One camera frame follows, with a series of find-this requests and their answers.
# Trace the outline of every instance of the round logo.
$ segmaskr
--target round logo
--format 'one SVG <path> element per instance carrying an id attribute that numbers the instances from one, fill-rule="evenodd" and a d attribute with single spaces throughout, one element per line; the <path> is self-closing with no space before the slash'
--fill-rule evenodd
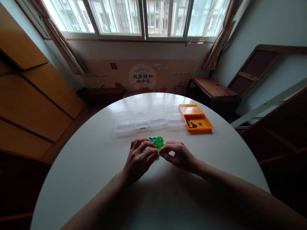
<path id="1" fill-rule="evenodd" d="M 137 90 L 153 89 L 156 85 L 156 73 L 151 66 L 137 64 L 129 73 L 130 85 Z"/>

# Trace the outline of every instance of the poster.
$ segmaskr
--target poster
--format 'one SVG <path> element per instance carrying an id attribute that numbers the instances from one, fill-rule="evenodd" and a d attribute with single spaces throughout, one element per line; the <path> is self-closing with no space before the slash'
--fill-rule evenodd
<path id="1" fill-rule="evenodd" d="M 193 77 L 196 60 L 85 60 L 87 88 L 124 87 L 181 94 Z"/>

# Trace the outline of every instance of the hand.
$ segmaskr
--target hand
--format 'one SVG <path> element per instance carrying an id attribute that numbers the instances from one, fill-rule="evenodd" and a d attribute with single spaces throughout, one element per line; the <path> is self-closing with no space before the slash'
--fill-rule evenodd
<path id="1" fill-rule="evenodd" d="M 147 172 L 154 160 L 160 156 L 154 143 L 147 138 L 137 138 L 131 142 L 127 162 L 121 174 L 127 185 L 132 185 Z"/>
<path id="2" fill-rule="evenodd" d="M 174 151 L 175 155 L 171 156 L 169 154 L 170 151 Z M 194 157 L 182 142 L 177 141 L 166 142 L 166 144 L 160 149 L 159 154 L 176 167 L 190 173 L 196 173 L 197 165 L 200 162 L 200 160 Z"/>

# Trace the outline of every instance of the orange plastic box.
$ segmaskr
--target orange plastic box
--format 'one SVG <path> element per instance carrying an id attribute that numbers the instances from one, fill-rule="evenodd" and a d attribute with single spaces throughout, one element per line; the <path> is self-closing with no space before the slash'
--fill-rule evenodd
<path id="1" fill-rule="evenodd" d="M 197 104 L 182 104 L 182 105 L 185 105 L 185 107 L 180 107 L 182 114 L 185 117 L 185 119 L 188 121 L 188 123 L 190 123 L 190 127 L 188 126 L 188 123 L 185 124 L 188 131 L 213 129 L 212 124 L 207 119 L 206 115 L 202 112 L 202 110 L 197 106 Z"/>

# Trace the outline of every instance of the white wall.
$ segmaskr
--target white wall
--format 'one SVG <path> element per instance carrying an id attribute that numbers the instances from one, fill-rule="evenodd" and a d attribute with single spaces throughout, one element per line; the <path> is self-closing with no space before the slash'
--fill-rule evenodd
<path id="1" fill-rule="evenodd" d="M 54 65 L 54 67 L 61 73 L 63 78 L 70 84 L 70 86 L 77 91 L 78 89 L 84 87 L 84 83 L 79 76 L 73 75 L 70 71 L 64 58 L 59 54 L 58 49 L 55 47 L 54 43 L 50 41 L 51 50 L 53 52 L 58 52 L 55 55 L 50 48 L 45 44 L 44 40 L 41 38 L 36 29 L 32 26 L 30 21 L 24 15 L 19 6 L 14 0 L 0 0 L 1 4 L 7 9 L 7 11 L 13 16 L 21 28 L 28 34 L 36 46 L 42 51 L 42 53 L 48 58 L 48 60 Z"/>
<path id="2" fill-rule="evenodd" d="M 228 86 L 259 44 L 307 46 L 306 0 L 257 0 L 220 55 L 213 78 Z M 283 57 L 243 98 L 240 115 L 307 77 L 307 56 Z"/>
<path id="3" fill-rule="evenodd" d="M 101 42 L 69 41 L 83 60 L 91 59 L 143 59 L 143 60 L 197 60 L 193 77 L 207 77 L 209 71 L 201 65 L 212 43 L 161 43 L 161 42 Z"/>

